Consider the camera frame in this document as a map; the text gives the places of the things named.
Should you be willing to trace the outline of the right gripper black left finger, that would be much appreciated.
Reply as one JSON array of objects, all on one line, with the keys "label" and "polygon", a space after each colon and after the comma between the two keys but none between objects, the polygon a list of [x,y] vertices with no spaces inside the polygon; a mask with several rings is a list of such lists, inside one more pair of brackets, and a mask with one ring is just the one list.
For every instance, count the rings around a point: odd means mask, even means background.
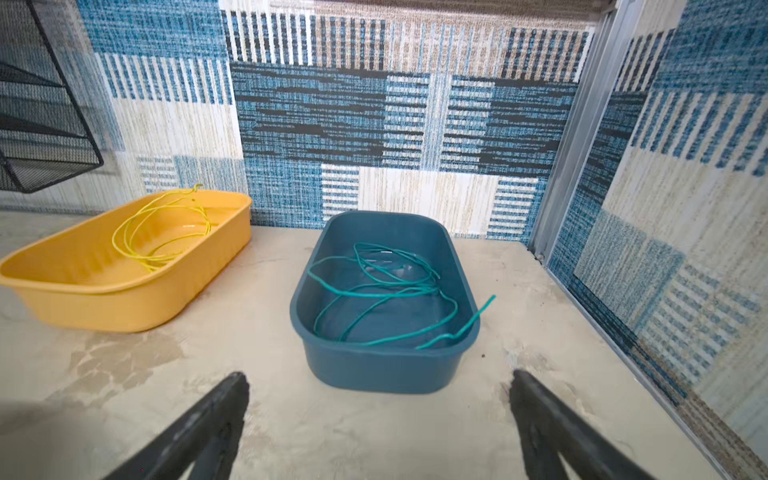
[{"label": "right gripper black left finger", "polygon": [[233,372],[108,479],[228,479],[237,457],[250,387]]}]

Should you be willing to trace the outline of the yellow plastic tray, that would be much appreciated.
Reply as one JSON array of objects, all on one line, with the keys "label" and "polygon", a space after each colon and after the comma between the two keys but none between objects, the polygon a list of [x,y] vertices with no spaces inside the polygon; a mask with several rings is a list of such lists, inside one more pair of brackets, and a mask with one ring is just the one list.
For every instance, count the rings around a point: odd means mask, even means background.
[{"label": "yellow plastic tray", "polygon": [[150,330],[250,241],[251,205],[246,194],[216,190],[147,195],[9,254],[1,283],[54,326]]}]

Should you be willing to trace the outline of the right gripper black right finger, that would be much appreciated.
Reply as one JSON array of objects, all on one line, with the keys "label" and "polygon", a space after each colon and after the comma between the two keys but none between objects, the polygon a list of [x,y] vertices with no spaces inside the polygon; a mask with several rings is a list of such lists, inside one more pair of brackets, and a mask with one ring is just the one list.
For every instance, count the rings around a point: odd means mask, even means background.
[{"label": "right gripper black right finger", "polygon": [[509,390],[530,479],[649,479],[651,475],[615,448],[535,376],[513,372]]}]

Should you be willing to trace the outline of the teal plastic tray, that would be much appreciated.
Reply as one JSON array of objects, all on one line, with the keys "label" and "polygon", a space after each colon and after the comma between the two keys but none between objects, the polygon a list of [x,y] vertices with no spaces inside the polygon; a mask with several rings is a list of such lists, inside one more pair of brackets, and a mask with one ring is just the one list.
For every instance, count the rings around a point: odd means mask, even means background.
[{"label": "teal plastic tray", "polygon": [[319,380],[403,394],[450,383],[482,311],[442,224],[373,211],[327,222],[290,304]]}]

